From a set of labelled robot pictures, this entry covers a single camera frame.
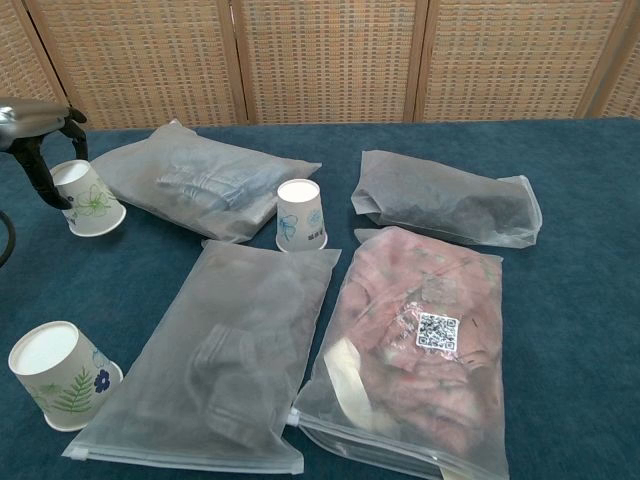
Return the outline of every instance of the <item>green fern print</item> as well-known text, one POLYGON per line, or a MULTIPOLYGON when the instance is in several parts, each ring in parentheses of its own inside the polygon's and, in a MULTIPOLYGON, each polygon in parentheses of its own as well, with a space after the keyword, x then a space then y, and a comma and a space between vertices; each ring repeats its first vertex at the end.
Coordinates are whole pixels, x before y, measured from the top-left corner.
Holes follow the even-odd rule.
POLYGON ((83 413, 91 409, 92 377, 82 367, 82 372, 75 376, 69 388, 62 389, 53 401, 53 408, 67 413, 83 413))
POLYGON ((55 383, 50 383, 49 385, 40 385, 38 389, 42 395, 47 397, 51 395, 56 395, 62 391, 62 387, 60 385, 56 385, 55 383))

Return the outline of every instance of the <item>zip slider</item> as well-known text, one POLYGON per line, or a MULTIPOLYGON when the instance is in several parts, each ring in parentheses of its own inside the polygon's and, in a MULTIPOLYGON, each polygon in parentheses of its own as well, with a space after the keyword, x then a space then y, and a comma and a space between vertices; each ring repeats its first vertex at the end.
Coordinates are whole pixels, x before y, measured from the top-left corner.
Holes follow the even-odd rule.
POLYGON ((289 416, 287 417, 287 425, 291 427, 297 427, 299 423, 300 423, 300 411, 295 407, 291 407, 291 410, 289 411, 289 416))
POLYGON ((87 458, 89 458, 89 449, 75 447, 73 450, 71 450, 71 452, 69 452, 69 458, 71 460, 85 461, 87 458))

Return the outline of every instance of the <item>blue flower print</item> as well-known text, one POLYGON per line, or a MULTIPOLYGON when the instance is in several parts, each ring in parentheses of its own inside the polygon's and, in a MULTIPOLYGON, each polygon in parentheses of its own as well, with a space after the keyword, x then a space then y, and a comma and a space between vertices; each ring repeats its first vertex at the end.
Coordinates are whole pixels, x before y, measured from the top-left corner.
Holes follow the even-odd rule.
POLYGON ((315 227, 320 225, 320 222, 322 222, 322 212, 318 209, 311 210, 311 213, 309 213, 309 216, 307 217, 307 223, 309 226, 315 227))
POLYGON ((96 380, 93 382, 93 386, 96 387, 96 393, 104 392, 110 385, 109 372, 100 370, 100 373, 96 375, 96 380))
POLYGON ((296 225, 298 224, 298 217, 295 215, 284 215, 278 220, 278 228, 282 232, 284 239, 289 242, 296 234, 296 225))

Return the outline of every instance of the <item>pink clothing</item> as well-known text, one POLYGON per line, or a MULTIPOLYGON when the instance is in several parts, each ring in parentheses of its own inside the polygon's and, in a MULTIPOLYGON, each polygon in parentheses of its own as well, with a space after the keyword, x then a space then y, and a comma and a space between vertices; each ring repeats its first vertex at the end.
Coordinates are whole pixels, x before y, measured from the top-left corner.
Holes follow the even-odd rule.
POLYGON ((360 354, 372 405, 466 455, 503 434, 501 295, 498 257, 390 227, 356 251, 332 321, 360 354), (455 350, 417 344, 424 314, 457 320, 455 350))

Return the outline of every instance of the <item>black cable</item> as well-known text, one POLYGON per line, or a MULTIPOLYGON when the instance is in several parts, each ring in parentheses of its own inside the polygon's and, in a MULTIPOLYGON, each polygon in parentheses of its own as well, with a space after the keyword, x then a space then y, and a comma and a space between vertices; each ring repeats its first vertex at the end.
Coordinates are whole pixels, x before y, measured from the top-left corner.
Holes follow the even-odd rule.
POLYGON ((9 234, 9 239, 7 240, 7 246, 4 248, 4 252, 0 255, 0 267, 4 265, 9 257, 11 256, 11 252, 13 252, 13 247, 16 246, 16 229, 13 228, 13 223, 11 223, 11 219, 0 210, 0 220, 6 225, 7 233, 9 234))

